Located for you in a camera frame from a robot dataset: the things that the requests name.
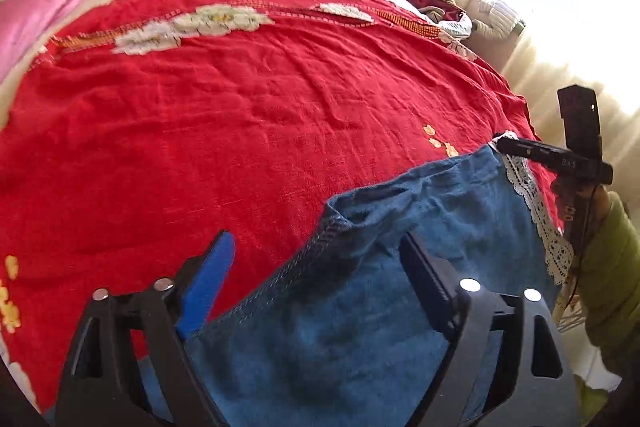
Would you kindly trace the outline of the green sleeve right forearm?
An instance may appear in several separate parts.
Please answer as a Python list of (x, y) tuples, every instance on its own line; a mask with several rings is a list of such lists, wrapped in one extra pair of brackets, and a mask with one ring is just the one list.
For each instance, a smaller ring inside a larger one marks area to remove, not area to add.
[(589, 426), (639, 424), (639, 235), (615, 192), (597, 191), (593, 232), (578, 273), (586, 333), (608, 372), (612, 393), (580, 388)]

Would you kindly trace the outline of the right hand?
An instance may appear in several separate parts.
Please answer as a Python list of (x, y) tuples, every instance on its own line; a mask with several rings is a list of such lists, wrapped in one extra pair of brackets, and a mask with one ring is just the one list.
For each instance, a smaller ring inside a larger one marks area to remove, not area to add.
[(562, 221), (567, 220), (568, 210), (576, 200), (583, 200), (590, 208), (584, 233), (584, 239), (588, 242), (590, 237), (598, 231), (610, 210), (608, 191), (603, 185), (592, 185), (560, 176), (552, 182), (551, 191), (554, 194), (556, 213)]

